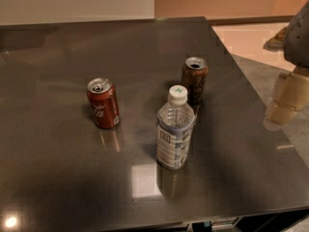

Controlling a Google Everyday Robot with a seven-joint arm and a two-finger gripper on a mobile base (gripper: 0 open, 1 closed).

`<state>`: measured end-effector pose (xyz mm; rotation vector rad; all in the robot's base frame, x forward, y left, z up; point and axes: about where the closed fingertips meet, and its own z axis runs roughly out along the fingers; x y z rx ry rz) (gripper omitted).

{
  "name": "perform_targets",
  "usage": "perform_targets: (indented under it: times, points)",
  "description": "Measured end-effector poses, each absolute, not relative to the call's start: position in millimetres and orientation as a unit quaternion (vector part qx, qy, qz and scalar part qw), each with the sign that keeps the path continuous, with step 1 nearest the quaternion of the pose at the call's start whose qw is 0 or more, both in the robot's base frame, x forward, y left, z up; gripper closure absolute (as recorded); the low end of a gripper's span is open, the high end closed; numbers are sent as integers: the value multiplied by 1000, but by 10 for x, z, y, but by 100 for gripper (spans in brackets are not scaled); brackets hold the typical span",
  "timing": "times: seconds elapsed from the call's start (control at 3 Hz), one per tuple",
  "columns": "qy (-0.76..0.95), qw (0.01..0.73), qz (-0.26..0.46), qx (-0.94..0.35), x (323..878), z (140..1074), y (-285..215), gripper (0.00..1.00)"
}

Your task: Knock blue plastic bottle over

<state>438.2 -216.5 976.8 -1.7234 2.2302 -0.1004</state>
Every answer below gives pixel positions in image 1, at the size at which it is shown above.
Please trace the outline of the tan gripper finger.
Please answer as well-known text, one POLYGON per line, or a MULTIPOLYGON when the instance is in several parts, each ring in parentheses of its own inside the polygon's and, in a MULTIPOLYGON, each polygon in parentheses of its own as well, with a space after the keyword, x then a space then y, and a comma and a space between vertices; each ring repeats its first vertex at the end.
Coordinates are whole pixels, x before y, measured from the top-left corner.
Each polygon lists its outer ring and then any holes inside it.
POLYGON ((308 102, 309 69, 295 67, 292 72, 281 72, 267 106, 266 122, 276 126, 287 125, 308 102))

